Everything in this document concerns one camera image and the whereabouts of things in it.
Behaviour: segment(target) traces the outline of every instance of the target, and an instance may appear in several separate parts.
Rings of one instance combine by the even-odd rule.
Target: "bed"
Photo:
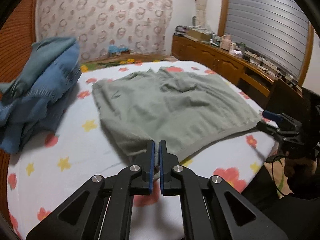
[[[116,153],[100,129],[99,114],[91,86],[99,79],[110,82],[135,71],[195,72],[217,75],[192,61],[126,64],[85,72],[72,91],[55,134],[42,132],[33,137],[23,151],[10,157],[7,197],[14,231],[25,239],[28,232],[95,174],[109,177],[128,166],[128,160]],[[255,110],[262,112],[253,100],[224,80]],[[259,131],[249,131],[225,138],[182,162],[197,175],[219,174],[241,192],[253,179],[270,155],[275,142]],[[179,240],[183,223],[178,196],[160,195],[154,182],[152,196],[135,196],[130,229],[131,240]]]

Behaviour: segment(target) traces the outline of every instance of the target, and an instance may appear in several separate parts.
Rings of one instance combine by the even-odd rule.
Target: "gray blind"
[[[294,0],[229,0],[225,34],[299,76],[308,18]]]

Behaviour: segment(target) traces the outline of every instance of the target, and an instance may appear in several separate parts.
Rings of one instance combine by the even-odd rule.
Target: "black cable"
[[[281,192],[281,190],[279,190],[279,188],[278,188],[278,186],[277,186],[277,184],[276,184],[276,182],[275,182],[275,177],[274,177],[274,175],[273,175],[273,163],[275,162],[275,161],[277,161],[277,160],[280,160],[280,158],[274,158],[273,159],[273,161],[272,161],[272,164],[271,164],[271,172],[272,172],[272,179],[273,179],[273,183],[276,185],[276,188],[277,188],[277,190],[279,191],[279,193],[282,195],[282,196],[286,196],[285,194],[283,194],[282,192]]]

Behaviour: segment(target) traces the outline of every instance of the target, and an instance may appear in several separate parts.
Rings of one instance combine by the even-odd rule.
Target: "box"
[[[189,30],[187,34],[199,41],[210,41],[211,35],[210,34],[204,34],[195,30]]]

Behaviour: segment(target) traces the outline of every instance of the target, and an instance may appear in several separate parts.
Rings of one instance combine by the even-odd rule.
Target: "silver bolt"
[[[176,165],[176,166],[173,167],[173,170],[176,171],[176,172],[181,172],[181,171],[183,171],[183,167],[180,166],[180,165]]]
[[[130,167],[130,171],[138,171],[138,170],[140,170],[140,167],[138,165],[132,165]]]
[[[91,180],[94,182],[94,183],[98,183],[102,180],[102,177],[100,175],[94,175]]]
[[[212,180],[214,183],[220,183],[220,182],[222,181],[221,177],[218,176],[218,175],[212,176],[211,180]]]

